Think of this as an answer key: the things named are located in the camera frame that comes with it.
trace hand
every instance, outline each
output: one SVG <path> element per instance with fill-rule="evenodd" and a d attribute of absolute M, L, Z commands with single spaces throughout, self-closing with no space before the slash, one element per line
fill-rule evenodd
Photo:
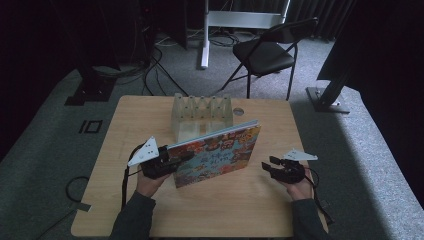
<path fill-rule="evenodd" d="M 309 169 L 305 169 L 305 175 L 310 176 Z M 287 192 L 293 201 L 312 198 L 312 185 L 306 178 L 294 184 L 288 184 L 280 181 L 279 183 L 287 188 Z"/>
<path fill-rule="evenodd" d="M 137 188 L 136 191 L 146 197 L 152 197 L 162 185 L 162 183 L 171 174 L 167 174 L 157 179 L 151 179 L 143 175 L 143 171 L 137 173 Z"/>

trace floor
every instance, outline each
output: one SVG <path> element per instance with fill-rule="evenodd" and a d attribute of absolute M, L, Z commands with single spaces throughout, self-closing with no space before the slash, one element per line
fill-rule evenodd
<path fill-rule="evenodd" d="M 254 37 L 236 33 L 241 40 Z M 219 42 L 229 41 L 216 37 Z M 318 194 L 335 219 L 329 226 L 335 239 L 422 239 L 423 209 L 408 187 L 360 94 L 344 88 L 340 98 L 349 114 L 316 112 L 305 91 L 326 87 L 316 81 L 333 42 L 306 39 L 300 43 L 290 105 L 307 153 L 319 160 L 310 165 L 320 174 Z M 159 69 L 119 78 L 108 102 L 64 106 L 81 80 L 72 71 L 51 92 L 31 124 L 0 165 L 0 239 L 76 238 L 70 228 L 76 203 L 90 176 L 114 109 L 123 95 L 173 96 L 182 90 L 194 96 L 244 98 L 246 81 L 219 91 L 238 65 L 230 47 L 211 45 L 209 67 L 200 69 L 201 42 L 193 37 L 187 49 L 172 40 L 161 41 L 154 56 L 172 77 Z M 124 70 L 132 69 L 123 66 Z M 113 74 L 108 68 L 99 71 Z M 254 79 L 251 98 L 285 99 L 289 71 Z M 102 122 L 97 133 L 80 129 L 89 121 Z"/>

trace book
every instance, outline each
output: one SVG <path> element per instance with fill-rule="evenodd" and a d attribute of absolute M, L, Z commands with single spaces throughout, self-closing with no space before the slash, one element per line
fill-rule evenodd
<path fill-rule="evenodd" d="M 169 145 L 169 158 L 187 158 L 174 173 L 177 188 L 245 168 L 261 126 L 257 120 Z"/>

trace dark sleeve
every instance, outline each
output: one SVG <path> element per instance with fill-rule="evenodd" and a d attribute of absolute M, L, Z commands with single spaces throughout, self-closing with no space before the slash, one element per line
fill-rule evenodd
<path fill-rule="evenodd" d="M 149 239 L 155 200 L 134 192 L 118 214 L 109 239 Z"/>
<path fill-rule="evenodd" d="M 292 203 L 293 239 L 331 239 L 324 230 L 313 199 L 297 200 Z"/>

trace hardcover book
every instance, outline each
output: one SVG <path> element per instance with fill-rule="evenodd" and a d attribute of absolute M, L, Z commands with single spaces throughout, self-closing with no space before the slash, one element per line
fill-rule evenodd
<path fill-rule="evenodd" d="M 176 187 L 245 168 L 260 129 L 254 120 L 168 146 L 170 158 L 188 159 L 174 173 Z"/>

